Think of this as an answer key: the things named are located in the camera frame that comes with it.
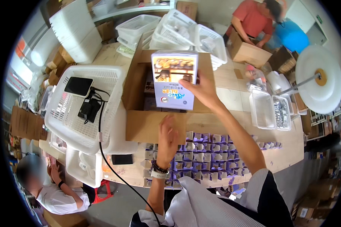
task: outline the black phone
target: black phone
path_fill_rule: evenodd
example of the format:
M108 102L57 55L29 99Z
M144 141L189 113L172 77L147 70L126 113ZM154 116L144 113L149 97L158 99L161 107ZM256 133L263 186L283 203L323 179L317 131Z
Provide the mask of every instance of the black phone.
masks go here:
M88 94L90 93L90 88L92 84L93 84L93 79L71 77L68 80L64 91L86 98Z
M132 154L113 154L111 156L113 165L128 165L133 164Z

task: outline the white shelf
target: white shelf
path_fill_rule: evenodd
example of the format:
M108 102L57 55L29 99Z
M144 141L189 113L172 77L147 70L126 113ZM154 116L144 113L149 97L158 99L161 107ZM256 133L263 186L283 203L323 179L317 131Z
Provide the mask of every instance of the white shelf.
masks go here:
M99 21L99 20L104 20L109 17L114 17L118 15L122 15L125 13L133 13L133 12L141 12L141 11L148 11L148 10L157 10L157 11L169 11L169 9L174 7L174 3L170 4L167 2L166 4L160 4L160 3L154 3L154 4L145 4L142 7L139 7L138 5L132 6L132 7L127 7L123 9L117 9L116 7L112 9L108 14L99 16L99 17L94 17L92 20L93 22Z

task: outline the hand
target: hand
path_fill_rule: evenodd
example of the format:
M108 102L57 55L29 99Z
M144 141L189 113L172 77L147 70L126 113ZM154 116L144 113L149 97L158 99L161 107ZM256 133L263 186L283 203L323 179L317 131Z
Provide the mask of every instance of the hand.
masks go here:
M262 49L262 48L263 48L263 45L264 45L264 43L259 42L259 43L256 44L256 47L259 47L260 49Z
M159 124L157 165L167 169L178 148L178 131L173 129L174 116L167 115Z
M58 170L59 170L59 165L58 166L56 166L55 164L52 164L52 166L51 166L51 172L50 172L50 176L52 177L52 179L54 180L54 182L56 183L56 184L59 184L60 182L61 182L61 179L59 178L59 172L58 172Z
M210 108L212 111L215 108L222 107L223 104L216 94L216 89L210 82L210 80L203 75L200 71L198 72L200 78L200 84L194 85L186 80L179 80L179 83L187 90L192 92L200 102Z

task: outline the black wristband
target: black wristband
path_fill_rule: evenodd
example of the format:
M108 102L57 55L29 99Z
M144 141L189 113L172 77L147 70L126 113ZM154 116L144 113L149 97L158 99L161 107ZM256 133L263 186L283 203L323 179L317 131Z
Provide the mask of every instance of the black wristband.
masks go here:
M166 170L160 168L160 167L157 165L157 162L156 162L156 161L153 162L153 169L156 170L156 171L159 172L159 173L168 173L168 172L169 172L169 168L167 168Z
M59 189L61 189L61 185L63 184L64 182L61 180L61 182L59 182L59 184L58 184L58 187L59 187Z

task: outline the white t-shirt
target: white t-shirt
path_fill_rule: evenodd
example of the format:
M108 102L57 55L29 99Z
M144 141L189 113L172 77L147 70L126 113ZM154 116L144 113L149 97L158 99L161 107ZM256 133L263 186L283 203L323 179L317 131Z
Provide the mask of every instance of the white t-shirt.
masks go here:
M73 214L87 210L90 206L88 195L82 188L72 188L82 199L83 205L77 208L76 202L72 196L64 194L64 192L56 184L48 184L40 191L37 201L53 214Z

